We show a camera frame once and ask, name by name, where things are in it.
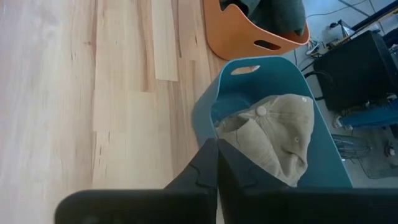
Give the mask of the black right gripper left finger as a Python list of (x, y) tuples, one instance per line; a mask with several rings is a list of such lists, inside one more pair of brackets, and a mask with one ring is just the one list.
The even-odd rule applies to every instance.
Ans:
[(207, 139), (163, 189), (82, 190), (63, 199), (56, 223), (214, 223), (218, 146)]

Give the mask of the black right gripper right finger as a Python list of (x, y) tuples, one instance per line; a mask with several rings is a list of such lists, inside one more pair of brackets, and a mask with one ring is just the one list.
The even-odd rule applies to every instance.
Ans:
[(397, 223), (396, 189), (290, 187), (225, 140), (218, 149), (226, 223)]

